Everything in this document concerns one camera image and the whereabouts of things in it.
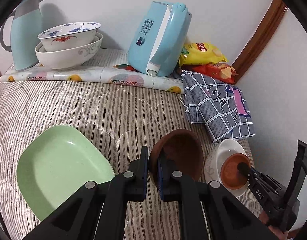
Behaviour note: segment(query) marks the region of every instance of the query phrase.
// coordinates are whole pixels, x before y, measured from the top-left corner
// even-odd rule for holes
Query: red chip bag
[[[215,65],[182,65],[181,68],[198,72],[229,84],[234,84],[233,76],[237,75],[233,67],[223,62],[219,62]]]

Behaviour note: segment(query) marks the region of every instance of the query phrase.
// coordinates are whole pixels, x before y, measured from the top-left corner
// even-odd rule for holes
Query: gray pitcher handle
[[[11,16],[15,16],[15,10],[9,15],[9,17],[7,19],[9,19]],[[4,41],[3,41],[3,28],[5,27],[6,21],[3,23],[2,27],[1,27],[1,31],[0,31],[0,44],[1,46],[6,50],[11,52],[11,46],[7,46]]]

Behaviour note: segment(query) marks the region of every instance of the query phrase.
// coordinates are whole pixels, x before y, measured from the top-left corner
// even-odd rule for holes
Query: yellow chip bag
[[[205,42],[191,43],[182,47],[179,65],[217,64],[220,61],[228,60],[216,46]]]

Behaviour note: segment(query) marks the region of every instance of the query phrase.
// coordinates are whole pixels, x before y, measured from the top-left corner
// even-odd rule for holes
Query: folded cloth
[[[255,135],[241,90],[209,76],[182,71],[185,114],[190,123],[204,123],[212,142]]]

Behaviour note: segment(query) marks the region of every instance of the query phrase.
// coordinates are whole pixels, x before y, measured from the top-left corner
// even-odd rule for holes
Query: human hand
[[[265,211],[261,212],[259,219],[264,224],[266,224],[269,221],[269,217]],[[288,231],[285,231],[284,233],[282,233],[279,228],[276,228],[273,226],[268,226],[268,228],[272,233],[274,233],[278,237],[279,240],[287,240]]]

